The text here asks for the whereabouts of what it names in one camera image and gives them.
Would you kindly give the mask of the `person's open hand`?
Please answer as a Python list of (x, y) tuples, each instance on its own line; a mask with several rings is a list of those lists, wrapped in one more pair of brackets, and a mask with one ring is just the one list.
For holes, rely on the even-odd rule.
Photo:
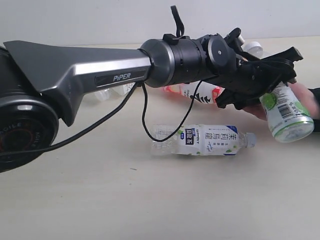
[[(300, 103), (308, 110), (310, 116), (312, 117), (312, 104), (311, 104), (311, 92), (309, 89), (301, 83), (294, 83), (288, 85)], [(260, 104), (247, 106), (242, 109), (246, 113), (252, 114), (260, 120), (266, 121), (267, 116), (265, 110)]]

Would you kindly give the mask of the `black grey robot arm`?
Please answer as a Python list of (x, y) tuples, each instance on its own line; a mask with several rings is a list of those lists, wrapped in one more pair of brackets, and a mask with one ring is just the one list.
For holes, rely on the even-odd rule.
[(242, 109), (279, 83), (292, 83), (302, 58), (295, 47), (258, 58), (242, 49), (238, 36), (219, 34), (165, 34), (138, 49), (7, 41), (0, 48), (0, 170), (60, 148), (54, 144), (59, 122), (71, 126), (88, 93), (129, 83), (161, 88), (202, 81), (225, 89), (218, 107)]

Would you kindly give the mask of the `black sleeve forearm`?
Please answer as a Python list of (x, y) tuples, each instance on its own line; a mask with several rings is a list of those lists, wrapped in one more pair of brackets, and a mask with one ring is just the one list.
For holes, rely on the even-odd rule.
[(320, 132), (320, 88), (310, 88), (311, 116), (314, 122), (314, 132)]

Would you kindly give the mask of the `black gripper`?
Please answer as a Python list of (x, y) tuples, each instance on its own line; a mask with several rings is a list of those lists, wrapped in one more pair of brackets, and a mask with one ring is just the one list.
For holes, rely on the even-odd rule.
[(294, 62), (303, 60), (295, 47), (257, 58), (249, 53), (238, 55), (235, 67), (220, 73), (214, 82), (224, 91), (216, 99), (219, 108), (234, 105), (237, 110), (255, 105), (264, 94), (270, 94), (279, 84), (294, 84), (297, 73)]

